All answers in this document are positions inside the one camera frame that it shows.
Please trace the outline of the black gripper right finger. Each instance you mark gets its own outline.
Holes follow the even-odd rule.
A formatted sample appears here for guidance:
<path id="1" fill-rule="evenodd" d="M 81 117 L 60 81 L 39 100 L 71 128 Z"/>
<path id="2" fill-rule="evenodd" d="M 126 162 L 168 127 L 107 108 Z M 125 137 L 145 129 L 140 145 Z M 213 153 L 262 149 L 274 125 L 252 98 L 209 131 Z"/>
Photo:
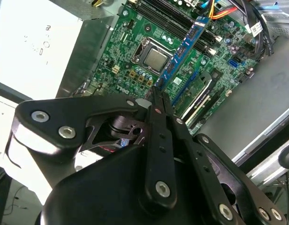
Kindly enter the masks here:
<path id="1" fill-rule="evenodd" d="M 174 156 L 185 175 L 183 191 L 205 225 L 285 225 L 273 202 L 207 136 L 192 137 L 186 124 L 173 115 L 167 93 L 162 94 L 170 119 Z"/>

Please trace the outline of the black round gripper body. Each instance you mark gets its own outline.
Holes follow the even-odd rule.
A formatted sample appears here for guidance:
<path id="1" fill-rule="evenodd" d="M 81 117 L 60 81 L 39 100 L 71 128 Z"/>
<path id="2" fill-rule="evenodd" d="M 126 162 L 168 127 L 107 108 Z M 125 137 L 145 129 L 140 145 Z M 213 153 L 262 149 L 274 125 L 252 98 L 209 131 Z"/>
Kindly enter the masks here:
<path id="1" fill-rule="evenodd" d="M 41 212 L 43 225 L 214 225 L 215 215 L 189 163 L 175 162 L 177 202 L 143 206 L 146 152 L 128 147 L 57 184 Z"/>

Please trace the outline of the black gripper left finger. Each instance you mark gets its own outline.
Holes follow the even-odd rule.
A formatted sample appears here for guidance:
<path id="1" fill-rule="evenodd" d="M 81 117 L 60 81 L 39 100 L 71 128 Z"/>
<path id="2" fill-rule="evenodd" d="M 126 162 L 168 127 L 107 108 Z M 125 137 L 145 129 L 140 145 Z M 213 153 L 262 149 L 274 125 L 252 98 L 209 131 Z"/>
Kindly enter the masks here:
<path id="1" fill-rule="evenodd" d="M 124 94 L 26 101 L 15 111 L 14 138 L 59 162 L 86 150 L 102 160 L 124 148 L 143 149 L 142 205 L 173 208 L 177 201 L 173 139 L 162 94 L 159 88 L 150 88 L 144 99 L 148 106 Z"/>

